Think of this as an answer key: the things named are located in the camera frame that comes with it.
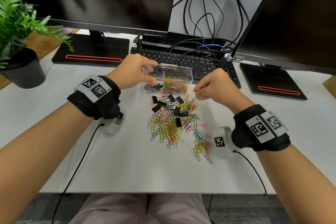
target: black pot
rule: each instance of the black pot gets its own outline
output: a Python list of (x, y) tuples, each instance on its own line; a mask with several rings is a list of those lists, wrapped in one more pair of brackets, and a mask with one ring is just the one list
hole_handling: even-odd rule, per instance
[(41, 85), (45, 81), (36, 52), (29, 48), (23, 50), (9, 60), (4, 60), (8, 65), (0, 69), (6, 78), (23, 89), (31, 89)]

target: computer monitor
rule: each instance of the computer monitor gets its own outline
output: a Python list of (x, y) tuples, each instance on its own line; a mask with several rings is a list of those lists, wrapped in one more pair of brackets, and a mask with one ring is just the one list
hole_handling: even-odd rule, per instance
[(283, 69), (336, 74), (335, 0), (263, 0), (234, 50), (252, 92), (306, 99)]
[(72, 34), (75, 52), (61, 45), (55, 63), (117, 66), (128, 54), (129, 39), (102, 32), (165, 36), (174, 0), (23, 0), (35, 4), (38, 17), (51, 15), (49, 25), (89, 29)]

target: wrist strap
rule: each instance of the wrist strap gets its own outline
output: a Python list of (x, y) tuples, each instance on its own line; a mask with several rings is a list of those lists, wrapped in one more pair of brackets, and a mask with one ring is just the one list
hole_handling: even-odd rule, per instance
[(76, 86), (75, 92), (67, 100), (88, 117), (108, 120), (117, 117), (120, 112), (120, 93), (119, 87), (111, 79), (92, 75)]
[(261, 105), (251, 106), (235, 115), (236, 127), (232, 141), (239, 148), (250, 147), (254, 151), (279, 151), (290, 145), (286, 129)]

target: white desk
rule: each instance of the white desk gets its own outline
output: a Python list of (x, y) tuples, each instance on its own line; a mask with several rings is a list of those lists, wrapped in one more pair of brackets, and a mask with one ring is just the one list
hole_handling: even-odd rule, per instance
[[(131, 43), (135, 37), (114, 36), (129, 37)], [(44, 84), (28, 90), (10, 84), (0, 91), (0, 148), (65, 103), (73, 87), (83, 78), (111, 70), (109, 67), (53, 64), (54, 53), (41, 60), (47, 75)], [(336, 100), (322, 85), (330, 76), (289, 71), (308, 98), (299, 101), (252, 94), (239, 64), (234, 65), (241, 91), (255, 103), (275, 112), (288, 128), (293, 144), (336, 185)], [(68, 192), (263, 193), (252, 167), (238, 154), (233, 159), (221, 160), (210, 152), (213, 162), (210, 165), (203, 156), (201, 162), (192, 157), (191, 133), (182, 135), (190, 147), (179, 144), (177, 149), (167, 150), (167, 142), (161, 144), (158, 138), (151, 142), (147, 129), (148, 117), (153, 113), (150, 98), (141, 92), (140, 86), (122, 91), (120, 105), (127, 109), (124, 124), (112, 138), (102, 132), (96, 134)], [(208, 132), (212, 130), (211, 124), (234, 128), (230, 111), (212, 100), (200, 102), (196, 113), (202, 123), (208, 124)], [(98, 124), (98, 121), (92, 122), (41, 192), (64, 190)], [(251, 149), (241, 152), (257, 169), (268, 193), (274, 193), (256, 154)]]

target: monitor stand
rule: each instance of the monitor stand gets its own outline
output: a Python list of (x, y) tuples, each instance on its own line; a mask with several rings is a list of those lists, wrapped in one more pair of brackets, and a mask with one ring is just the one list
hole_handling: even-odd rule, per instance
[(90, 35), (69, 35), (74, 52), (61, 44), (53, 63), (116, 67), (129, 53), (129, 39), (105, 37), (103, 32), (95, 30), (90, 30)]
[(277, 66), (240, 64), (252, 93), (307, 100), (289, 74)]

